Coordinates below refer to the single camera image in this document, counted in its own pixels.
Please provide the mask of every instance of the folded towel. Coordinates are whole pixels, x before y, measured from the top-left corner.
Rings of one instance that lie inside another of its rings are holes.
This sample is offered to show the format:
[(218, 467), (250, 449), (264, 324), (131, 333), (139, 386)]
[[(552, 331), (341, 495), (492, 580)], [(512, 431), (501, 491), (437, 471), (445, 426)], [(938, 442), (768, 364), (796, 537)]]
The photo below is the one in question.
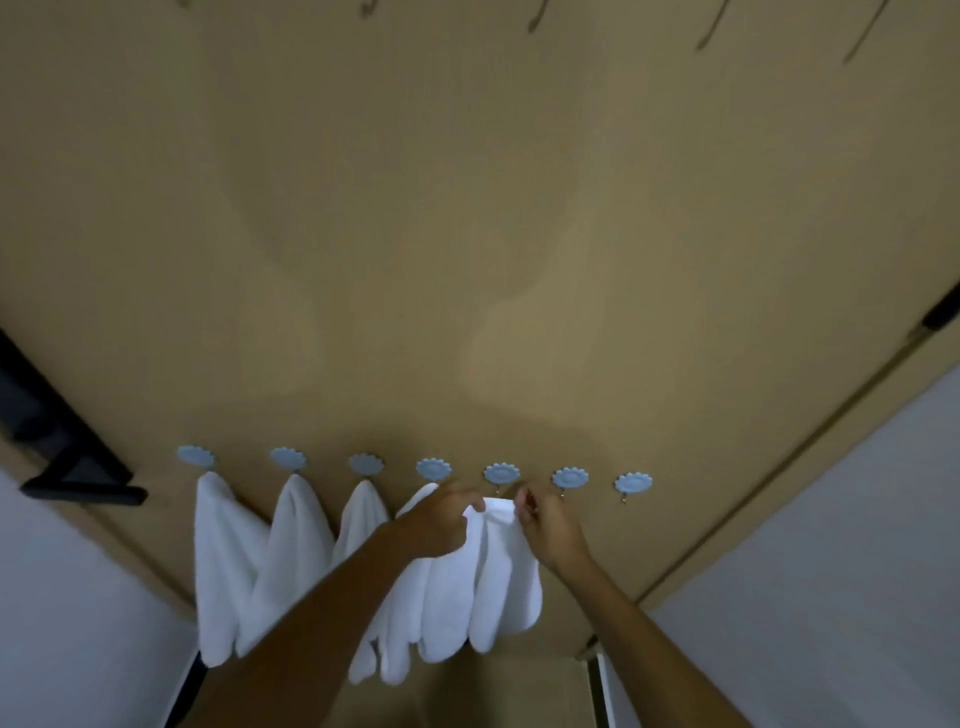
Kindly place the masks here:
[[(436, 483), (427, 483), (396, 512), (396, 516), (399, 518), (435, 490)], [(410, 564), (387, 597), (387, 629), (380, 643), (380, 679), (388, 685), (399, 685), (410, 671), (410, 645), (420, 641), (420, 620), (431, 561), (417, 559)]]
[(280, 618), (326, 576), (333, 533), (309, 483), (296, 473), (276, 502), (266, 553), (247, 609), (240, 617), (236, 652), (244, 657)]
[(484, 522), (473, 506), (468, 506), (464, 516), (467, 541), (434, 559), (427, 576), (418, 650), (428, 663), (453, 657), (467, 641)]
[[(333, 547), (331, 568), (335, 569), (346, 561), (357, 550), (376, 528), (390, 520), (387, 509), (380, 500), (376, 489), (369, 480), (361, 481), (344, 508), (344, 515), (340, 521), (340, 537)], [(387, 614), (390, 611), (389, 595), (384, 599), (376, 611), (363, 639), (357, 647), (347, 678), (352, 685), (366, 680), (376, 672), (376, 652), (373, 651), (373, 642), (384, 644), (382, 635), (386, 631)]]
[(513, 503), (503, 498), (484, 501), (487, 510), (468, 630), (477, 652), (489, 652), (498, 635), (532, 627), (543, 602), (540, 567), (523, 537)]
[(222, 477), (200, 477), (194, 561), (200, 654), (208, 667), (222, 665), (233, 650), (269, 537), (270, 527), (236, 502)]

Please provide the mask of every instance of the person's right hand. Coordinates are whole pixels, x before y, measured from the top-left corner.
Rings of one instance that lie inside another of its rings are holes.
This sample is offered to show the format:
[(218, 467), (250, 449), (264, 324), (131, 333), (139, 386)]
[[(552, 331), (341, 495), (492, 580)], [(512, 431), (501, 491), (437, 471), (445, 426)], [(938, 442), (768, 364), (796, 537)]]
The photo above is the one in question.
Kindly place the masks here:
[(576, 514), (549, 486), (531, 484), (514, 498), (523, 535), (540, 562), (561, 579), (592, 563)]

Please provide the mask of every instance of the hand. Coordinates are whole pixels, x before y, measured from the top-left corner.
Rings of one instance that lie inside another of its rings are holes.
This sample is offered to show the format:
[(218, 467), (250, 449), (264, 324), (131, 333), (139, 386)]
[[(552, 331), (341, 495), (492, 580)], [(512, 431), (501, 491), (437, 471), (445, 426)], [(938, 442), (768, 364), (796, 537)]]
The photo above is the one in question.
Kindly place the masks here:
[(442, 485), (392, 523), (398, 542), (412, 559), (443, 556), (467, 542), (468, 506), (487, 510), (483, 496), (475, 489), (455, 491)]
[(514, 507), (534, 556), (561, 579), (593, 563), (576, 515), (551, 488), (520, 488)]

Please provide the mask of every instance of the blue flower-shaped hook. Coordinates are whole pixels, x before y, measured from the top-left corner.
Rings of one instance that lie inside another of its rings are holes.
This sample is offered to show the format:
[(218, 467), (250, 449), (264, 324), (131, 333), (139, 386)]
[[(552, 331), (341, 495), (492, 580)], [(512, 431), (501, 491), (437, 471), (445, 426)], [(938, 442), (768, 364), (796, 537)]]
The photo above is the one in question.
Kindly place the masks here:
[(483, 476), (496, 486), (499, 495), (501, 486), (510, 485), (520, 477), (520, 468), (510, 463), (493, 463), (484, 468)]
[(383, 461), (376, 455), (368, 452), (361, 452), (357, 455), (351, 455), (349, 459), (350, 469), (358, 475), (372, 477), (383, 473)]
[(553, 473), (553, 484), (562, 489), (560, 497), (564, 497), (563, 491), (568, 488), (581, 488), (587, 485), (590, 476), (583, 468), (560, 468)]
[(281, 468), (286, 468), (294, 473), (302, 470), (306, 465), (306, 455), (293, 448), (274, 448), (270, 451), (270, 459)]
[(216, 456), (210, 450), (198, 448), (196, 445), (181, 445), (177, 448), (177, 457), (187, 465), (196, 465), (208, 470), (217, 462)]
[(453, 473), (453, 468), (451, 468), (450, 464), (445, 460), (436, 457), (426, 457), (417, 463), (417, 472), (427, 480), (439, 483)]
[(627, 473), (618, 477), (613, 482), (613, 487), (623, 496), (620, 502), (626, 503), (627, 496), (634, 493), (643, 493), (643, 491), (647, 490), (647, 488), (653, 484), (654, 479), (647, 473)]

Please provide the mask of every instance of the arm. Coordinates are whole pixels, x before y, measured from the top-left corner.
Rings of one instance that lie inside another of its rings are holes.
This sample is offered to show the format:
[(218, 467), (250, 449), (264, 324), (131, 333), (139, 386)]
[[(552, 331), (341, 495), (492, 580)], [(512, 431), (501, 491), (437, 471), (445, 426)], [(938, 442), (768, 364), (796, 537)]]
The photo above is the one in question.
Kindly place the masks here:
[(414, 559), (443, 556), (467, 539), (476, 491), (441, 487), (385, 523), (297, 604), (210, 698), (189, 726), (315, 728), (330, 710), (380, 603)]
[(555, 492), (521, 488), (515, 504), (530, 548), (586, 613), (644, 728), (750, 728), (593, 561), (576, 516)]

